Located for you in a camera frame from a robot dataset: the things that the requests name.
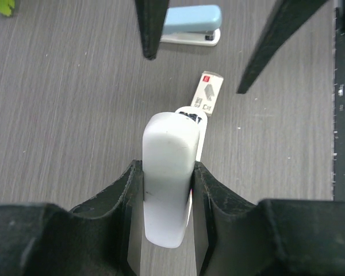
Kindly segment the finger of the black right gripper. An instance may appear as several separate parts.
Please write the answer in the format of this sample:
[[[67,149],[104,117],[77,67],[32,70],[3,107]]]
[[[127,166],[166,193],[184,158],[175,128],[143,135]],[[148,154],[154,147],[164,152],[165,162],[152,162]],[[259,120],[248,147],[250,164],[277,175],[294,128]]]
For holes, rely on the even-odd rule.
[[[237,88],[245,94],[282,45],[321,8],[326,0],[278,0],[269,14]]]
[[[135,0],[143,56],[154,60],[159,49],[169,0]]]

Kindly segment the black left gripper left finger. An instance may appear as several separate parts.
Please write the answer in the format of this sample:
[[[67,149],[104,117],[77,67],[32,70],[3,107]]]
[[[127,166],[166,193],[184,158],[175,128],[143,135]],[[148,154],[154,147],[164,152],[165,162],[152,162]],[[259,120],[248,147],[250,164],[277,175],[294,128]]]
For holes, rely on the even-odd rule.
[[[65,210],[0,204],[0,275],[139,275],[143,234],[140,161]]]

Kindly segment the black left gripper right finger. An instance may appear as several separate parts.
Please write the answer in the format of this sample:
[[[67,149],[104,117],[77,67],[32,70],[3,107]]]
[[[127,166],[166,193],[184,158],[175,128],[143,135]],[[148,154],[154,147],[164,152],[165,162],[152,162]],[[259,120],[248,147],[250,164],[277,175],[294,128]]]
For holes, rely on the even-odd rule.
[[[252,204],[200,162],[192,186],[198,275],[345,275],[345,202]]]

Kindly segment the white stapler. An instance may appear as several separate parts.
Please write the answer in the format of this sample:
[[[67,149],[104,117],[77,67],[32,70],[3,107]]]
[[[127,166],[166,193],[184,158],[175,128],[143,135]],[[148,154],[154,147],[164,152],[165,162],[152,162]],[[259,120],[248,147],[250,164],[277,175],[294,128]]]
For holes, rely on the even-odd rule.
[[[201,159],[208,118],[192,106],[151,117],[142,142],[144,229],[164,248],[181,245],[191,209],[191,178]]]

